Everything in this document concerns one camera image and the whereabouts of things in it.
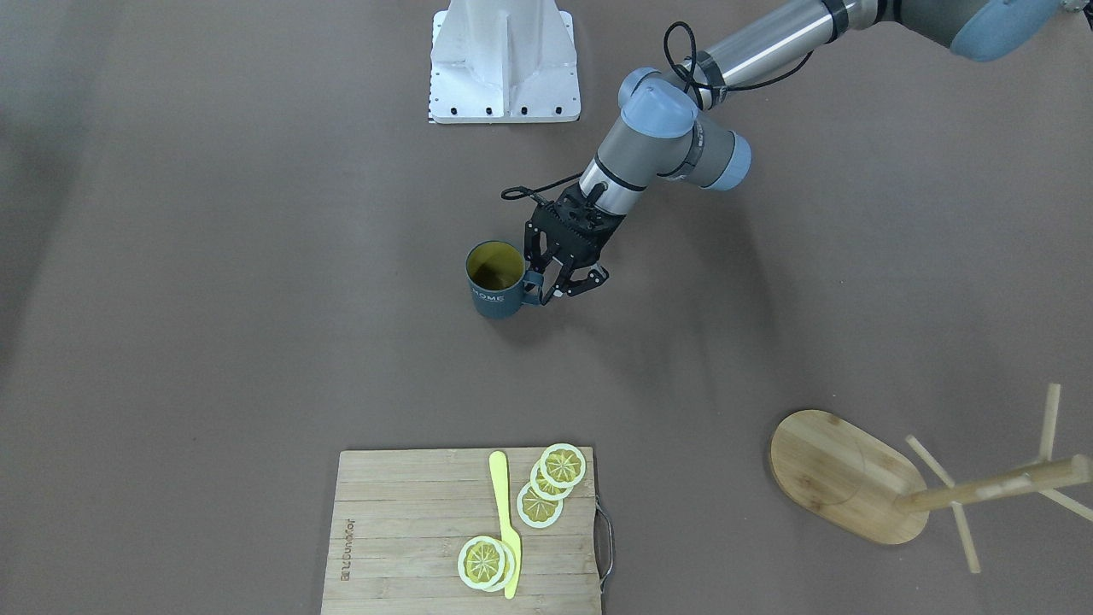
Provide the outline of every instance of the metal handle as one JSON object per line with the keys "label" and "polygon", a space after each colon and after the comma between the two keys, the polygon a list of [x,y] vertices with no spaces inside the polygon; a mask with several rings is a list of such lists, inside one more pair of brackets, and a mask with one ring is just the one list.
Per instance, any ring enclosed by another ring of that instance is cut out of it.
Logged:
{"label": "metal handle", "polygon": [[[614,571],[614,529],[611,528],[611,518],[608,517],[607,511],[603,510],[603,505],[600,502],[599,494],[596,494],[596,516],[603,518],[603,523],[608,529],[608,569],[600,572],[600,593],[603,593],[607,588],[608,577],[610,577],[611,572]],[[600,565],[600,549],[599,543],[595,540],[595,537],[592,540],[592,549],[596,554],[596,567],[598,569]]]}

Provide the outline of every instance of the white plastic bracket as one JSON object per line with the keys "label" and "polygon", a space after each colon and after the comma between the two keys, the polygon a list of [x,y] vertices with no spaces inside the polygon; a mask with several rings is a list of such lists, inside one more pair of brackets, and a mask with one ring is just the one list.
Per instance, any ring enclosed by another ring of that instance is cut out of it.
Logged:
{"label": "white plastic bracket", "polygon": [[580,116],[573,16],[554,0],[451,0],[433,17],[428,118],[437,123]]}

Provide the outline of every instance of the blue joint cap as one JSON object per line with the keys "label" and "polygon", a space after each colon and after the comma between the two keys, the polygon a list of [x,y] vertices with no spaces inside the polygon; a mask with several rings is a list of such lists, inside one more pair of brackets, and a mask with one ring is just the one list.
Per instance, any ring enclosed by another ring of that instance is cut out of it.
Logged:
{"label": "blue joint cap", "polygon": [[660,71],[655,68],[643,67],[631,72],[626,75],[626,79],[622,80],[622,85],[619,86],[619,108],[626,106],[630,97],[634,95],[634,90],[637,90],[642,80],[650,74],[660,74]]}
{"label": "blue joint cap", "polygon": [[622,120],[655,139],[675,139],[691,131],[698,107],[690,96],[662,79],[649,79],[622,107]]}
{"label": "blue joint cap", "polygon": [[956,33],[953,54],[989,62],[1033,37],[1059,10],[1059,0],[990,0]]}
{"label": "blue joint cap", "polygon": [[732,132],[734,142],[732,143],[732,155],[729,156],[729,164],[725,166],[721,176],[713,184],[704,187],[705,190],[730,190],[740,185],[751,168],[751,145],[748,140]]}

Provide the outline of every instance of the knife handle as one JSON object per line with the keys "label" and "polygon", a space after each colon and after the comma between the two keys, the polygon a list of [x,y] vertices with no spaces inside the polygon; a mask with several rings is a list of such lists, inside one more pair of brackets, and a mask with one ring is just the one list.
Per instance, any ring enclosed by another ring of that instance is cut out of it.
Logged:
{"label": "knife handle", "polygon": [[508,515],[508,458],[504,451],[490,453],[490,478],[493,481],[493,497],[497,500],[497,518],[501,527],[512,528]]}

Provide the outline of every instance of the black cable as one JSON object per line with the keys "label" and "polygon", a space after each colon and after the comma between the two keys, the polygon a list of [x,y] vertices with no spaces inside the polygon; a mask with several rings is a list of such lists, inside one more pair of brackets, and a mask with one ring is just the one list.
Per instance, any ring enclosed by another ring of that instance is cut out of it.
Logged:
{"label": "black cable", "polygon": [[501,198],[503,198],[504,200],[520,200],[521,198],[531,197],[536,199],[536,201],[538,201],[539,204],[546,204],[548,201],[543,200],[543,198],[539,196],[539,192],[543,190],[549,190],[551,188],[556,188],[557,186],[561,186],[566,181],[572,181],[580,176],[581,173],[577,173],[576,175],[569,175],[565,179],[559,179],[553,184],[546,184],[545,186],[536,189],[531,189],[527,186],[513,186],[512,188],[505,188],[504,190],[502,190]]}
{"label": "black cable", "polygon": [[[678,64],[675,62],[675,59],[672,58],[671,51],[668,49],[668,39],[669,39],[669,37],[671,37],[672,32],[674,32],[677,27],[682,27],[686,32],[687,38],[691,42],[691,55],[689,57],[684,58],[684,61],[691,60],[691,68],[687,69],[687,70],[685,70],[685,71],[683,70],[683,67],[681,64]],[[697,81],[694,80],[694,71],[695,71],[695,68],[697,67],[697,63],[698,63],[694,58],[695,58],[695,56],[697,54],[698,54],[698,50],[697,50],[697,47],[695,45],[694,31],[691,29],[691,26],[686,22],[675,22],[675,23],[673,23],[672,25],[670,25],[668,27],[668,29],[665,32],[665,57],[668,59],[668,66],[672,67],[672,72],[674,72],[677,76],[679,76],[680,79],[683,80],[683,84],[684,84],[683,85],[683,93],[684,94],[691,87],[694,87],[696,91],[697,90],[709,90],[710,92],[715,92],[716,91],[716,92],[719,92],[719,93],[725,93],[725,92],[747,92],[749,90],[759,90],[760,87],[766,87],[767,85],[771,85],[773,83],[777,83],[777,82],[781,81],[783,79],[787,79],[790,75],[792,75],[795,72],[801,70],[802,68],[804,68],[804,62],[809,61],[809,58],[812,57],[812,51],[809,51],[808,54],[804,55],[803,58],[801,58],[801,61],[796,67],[794,67],[791,70],[789,70],[788,72],[785,72],[783,74],[779,74],[778,76],[775,76],[774,79],[769,79],[767,81],[763,81],[762,83],[753,83],[751,85],[709,85],[709,84],[706,84],[706,83],[698,83]],[[698,96],[698,108],[702,108],[702,96]]]}

